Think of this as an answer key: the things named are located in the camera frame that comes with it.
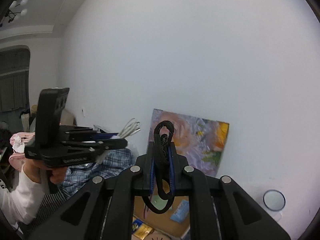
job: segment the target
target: black rope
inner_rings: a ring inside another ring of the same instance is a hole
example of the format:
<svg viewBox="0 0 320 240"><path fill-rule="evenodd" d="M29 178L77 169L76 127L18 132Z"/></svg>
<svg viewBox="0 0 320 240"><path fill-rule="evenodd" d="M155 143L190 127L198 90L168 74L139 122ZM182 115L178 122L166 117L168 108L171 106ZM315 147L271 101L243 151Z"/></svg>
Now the black rope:
<svg viewBox="0 0 320 240"><path fill-rule="evenodd" d="M166 127L169 130L169 134L163 134L160 136L160 130L162 127ZM158 195L161 199L167 200L166 206L159 210L157 209L150 201L148 197L142 197L146 206L156 214L165 213L172 205L174 200L174 195L172 195L171 189L168 193L163 190L162 180L166 181L170 185L169 178L169 153L168 148L170 147L170 143L172 140L172 136L174 133L174 126L170 121L162 121L159 123L153 133L154 137L154 146L153 146L153 160L155 164L155 177L156 184L158 188Z"/></svg>

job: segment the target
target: cardboard box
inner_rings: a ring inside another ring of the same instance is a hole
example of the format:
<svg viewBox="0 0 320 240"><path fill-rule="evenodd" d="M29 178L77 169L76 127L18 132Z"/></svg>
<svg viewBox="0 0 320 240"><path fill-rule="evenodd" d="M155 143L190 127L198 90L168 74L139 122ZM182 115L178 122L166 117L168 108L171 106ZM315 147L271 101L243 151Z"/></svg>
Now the cardboard box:
<svg viewBox="0 0 320 240"><path fill-rule="evenodd" d="M170 219L171 215L176 211L181 200L188 200L188 197L175 197L173 202L173 210L168 210L164 214L155 214L152 211L148 212L147 218L143 218L144 201L142 197L135 197L133 214L143 221L145 224L153 227L155 230L168 235L172 239L180 240L185 237L190 229L189 214L182 223L178 223Z"/></svg>
<svg viewBox="0 0 320 240"><path fill-rule="evenodd" d="M148 236L146 236L146 238L144 240L170 240L170 238L168 236L165 236L161 233L159 233L158 231L154 231L151 234L149 234ZM139 238L137 238L136 236L132 235L131 240L140 240Z"/></svg>

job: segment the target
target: ceiling light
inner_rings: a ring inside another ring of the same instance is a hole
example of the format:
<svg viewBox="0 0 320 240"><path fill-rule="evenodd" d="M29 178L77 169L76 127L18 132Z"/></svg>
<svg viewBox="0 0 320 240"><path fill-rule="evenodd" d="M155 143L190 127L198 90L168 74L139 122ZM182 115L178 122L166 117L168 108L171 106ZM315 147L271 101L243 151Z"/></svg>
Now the ceiling light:
<svg viewBox="0 0 320 240"><path fill-rule="evenodd" d="M21 16L25 16L28 12L28 9L23 9L20 13Z"/></svg>
<svg viewBox="0 0 320 240"><path fill-rule="evenodd" d="M22 9L20 12L14 12L16 11L16 7L21 5L24 6L28 3L28 0L21 0L19 4L17 4L17 0L14 0L12 4L10 5L8 11L4 15L3 21L0 23L0 27L3 26L3 22L5 21L5 18L9 18L8 23L11 23L13 20L16 21L20 18L20 16L25 16L28 12L26 8Z"/></svg>
<svg viewBox="0 0 320 240"><path fill-rule="evenodd" d="M9 10L12 10L15 8L15 6L17 5L17 1L13 1L12 4L9 7Z"/></svg>
<svg viewBox="0 0 320 240"><path fill-rule="evenodd" d="M25 6L28 3L28 0L21 0L20 5Z"/></svg>

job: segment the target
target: person's arm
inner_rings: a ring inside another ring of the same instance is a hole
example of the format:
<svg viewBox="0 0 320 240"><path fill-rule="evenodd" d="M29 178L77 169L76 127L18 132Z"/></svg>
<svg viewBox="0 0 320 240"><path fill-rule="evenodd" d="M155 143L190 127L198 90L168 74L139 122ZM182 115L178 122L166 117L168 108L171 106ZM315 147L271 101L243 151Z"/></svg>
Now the person's arm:
<svg viewBox="0 0 320 240"><path fill-rule="evenodd" d="M0 208L11 225L17 221L28 224L36 217L44 196L39 168L48 169L41 161L26 159L16 189L12 192L7 189L0 190ZM51 182L57 184L63 181L66 169L53 169Z"/></svg>

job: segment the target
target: white wall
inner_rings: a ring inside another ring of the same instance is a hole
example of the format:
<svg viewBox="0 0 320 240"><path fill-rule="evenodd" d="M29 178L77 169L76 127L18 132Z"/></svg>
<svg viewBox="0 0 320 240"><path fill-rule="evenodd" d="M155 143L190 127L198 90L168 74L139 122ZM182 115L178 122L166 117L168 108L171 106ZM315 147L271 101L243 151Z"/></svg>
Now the white wall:
<svg viewBox="0 0 320 240"><path fill-rule="evenodd" d="M57 86L60 38L34 38L0 44L0 49L26 45L30 50L29 101L30 106L38 103L40 91Z"/></svg>
<svg viewBox="0 0 320 240"><path fill-rule="evenodd" d="M86 0L59 85L79 125L114 131L153 108L230 123L218 176L281 190L292 239L320 206L320 24L305 0ZM86 116L82 117L81 107Z"/></svg>

